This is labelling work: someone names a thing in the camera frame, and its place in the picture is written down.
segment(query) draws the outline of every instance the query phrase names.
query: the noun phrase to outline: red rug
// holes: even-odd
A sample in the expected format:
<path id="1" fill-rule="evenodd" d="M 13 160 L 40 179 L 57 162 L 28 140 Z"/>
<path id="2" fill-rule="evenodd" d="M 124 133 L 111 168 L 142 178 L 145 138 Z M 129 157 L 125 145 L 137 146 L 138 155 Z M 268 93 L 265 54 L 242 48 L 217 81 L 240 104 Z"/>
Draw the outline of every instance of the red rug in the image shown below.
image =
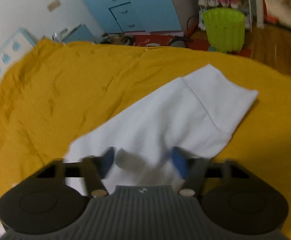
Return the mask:
<path id="1" fill-rule="evenodd" d="M 135 46 L 140 47 L 153 47 L 153 46 L 169 46 L 169 42 L 173 39 L 174 36 L 165 36 L 165 35 L 135 35 Z M 194 50 L 203 50 L 207 51 L 210 47 L 210 44 L 207 40 L 202 39 L 193 39 L 193 42 L 186 42 L 186 47 L 188 49 Z M 250 57 L 251 50 L 247 47 L 243 47 L 239 53 L 231 53 L 233 55 L 239 55 L 242 57 Z"/>

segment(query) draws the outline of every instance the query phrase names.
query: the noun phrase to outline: green trash bin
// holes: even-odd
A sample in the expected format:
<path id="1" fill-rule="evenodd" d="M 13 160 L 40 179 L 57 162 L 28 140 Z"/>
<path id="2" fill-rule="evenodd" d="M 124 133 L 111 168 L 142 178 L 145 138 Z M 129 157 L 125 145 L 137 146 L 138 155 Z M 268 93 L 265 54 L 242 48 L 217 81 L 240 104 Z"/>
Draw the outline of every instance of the green trash bin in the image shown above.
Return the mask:
<path id="1" fill-rule="evenodd" d="M 243 13 L 231 8 L 215 8 L 203 13 L 203 21 L 209 43 L 216 51 L 241 51 L 245 31 Z"/>

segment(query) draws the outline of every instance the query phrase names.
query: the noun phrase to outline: white cloth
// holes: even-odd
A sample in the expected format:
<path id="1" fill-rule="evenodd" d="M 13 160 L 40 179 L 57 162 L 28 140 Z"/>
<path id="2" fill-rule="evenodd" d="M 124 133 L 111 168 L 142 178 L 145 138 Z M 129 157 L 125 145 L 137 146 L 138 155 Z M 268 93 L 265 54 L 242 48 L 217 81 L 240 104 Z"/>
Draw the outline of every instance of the white cloth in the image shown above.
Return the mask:
<path id="1" fill-rule="evenodd" d="M 177 78 L 142 98 L 94 131 L 75 140 L 67 162 L 117 150 L 115 164 L 103 180 L 110 193 L 116 185 L 182 184 L 171 160 L 179 146 L 205 158 L 215 157 L 255 101 L 258 92 L 235 85 L 207 65 Z M 81 181 L 67 184 L 84 194 Z"/>

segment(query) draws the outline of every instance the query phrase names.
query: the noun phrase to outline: wrinkled yellow fabric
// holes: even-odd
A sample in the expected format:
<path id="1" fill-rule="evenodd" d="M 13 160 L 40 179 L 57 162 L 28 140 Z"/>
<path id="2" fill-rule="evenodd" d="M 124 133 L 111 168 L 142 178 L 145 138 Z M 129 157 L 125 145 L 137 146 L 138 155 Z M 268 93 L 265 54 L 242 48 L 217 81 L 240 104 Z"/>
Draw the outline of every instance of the wrinkled yellow fabric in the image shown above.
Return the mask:
<path id="1" fill-rule="evenodd" d="M 282 232 L 291 239 L 291 77 L 221 53 L 40 41 L 0 86 L 0 196 L 62 157 L 77 137 L 208 63 L 239 86 L 259 91 L 216 160 L 238 160 L 287 198 Z"/>

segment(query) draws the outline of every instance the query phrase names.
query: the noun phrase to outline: wall outlet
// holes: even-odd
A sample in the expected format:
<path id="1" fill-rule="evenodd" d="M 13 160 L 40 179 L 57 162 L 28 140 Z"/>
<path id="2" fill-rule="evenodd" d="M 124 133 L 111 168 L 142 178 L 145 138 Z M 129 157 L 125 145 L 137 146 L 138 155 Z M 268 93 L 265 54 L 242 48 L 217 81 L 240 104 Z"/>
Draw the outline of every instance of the wall outlet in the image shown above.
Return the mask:
<path id="1" fill-rule="evenodd" d="M 49 12 L 52 12 L 56 8 L 60 7 L 60 5 L 61 5 L 60 0 L 54 0 L 53 2 L 51 2 L 47 5 L 47 9 Z"/>

